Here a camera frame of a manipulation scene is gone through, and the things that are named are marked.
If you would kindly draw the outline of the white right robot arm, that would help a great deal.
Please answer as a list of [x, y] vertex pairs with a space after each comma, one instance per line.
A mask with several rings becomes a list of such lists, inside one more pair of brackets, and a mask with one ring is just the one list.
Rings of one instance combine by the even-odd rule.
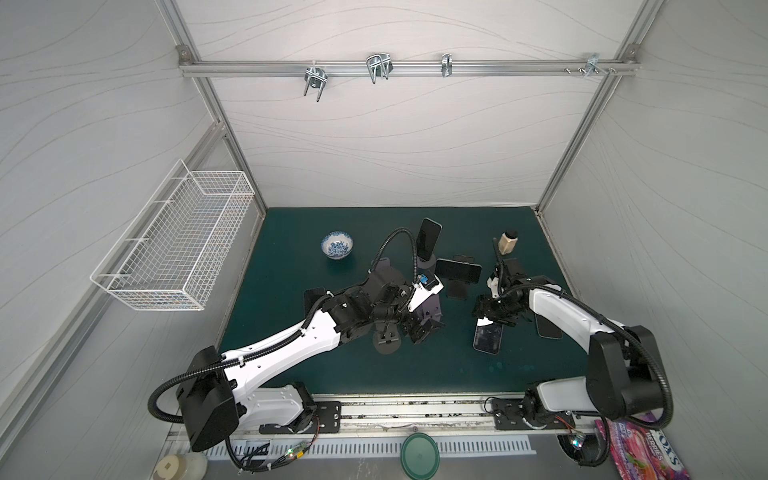
[[549, 321], [587, 355], [584, 375], [526, 391], [517, 416], [529, 427], [542, 429], [568, 411], [652, 430], [671, 423], [671, 384], [650, 330], [611, 320], [561, 287], [527, 278], [478, 296], [472, 316], [485, 326], [511, 325], [524, 313]]

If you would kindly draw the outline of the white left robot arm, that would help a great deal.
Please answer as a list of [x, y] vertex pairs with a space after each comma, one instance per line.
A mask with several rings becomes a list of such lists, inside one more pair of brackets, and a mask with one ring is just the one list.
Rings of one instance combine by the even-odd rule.
[[427, 334], [418, 309], [438, 297], [432, 273], [409, 282], [383, 265], [338, 293], [315, 290], [304, 320], [265, 340], [221, 353], [209, 346], [192, 358], [176, 390], [190, 447], [202, 452], [238, 428], [264, 425], [303, 431], [317, 407], [304, 385], [270, 387], [268, 381], [316, 355], [394, 325], [420, 341]]

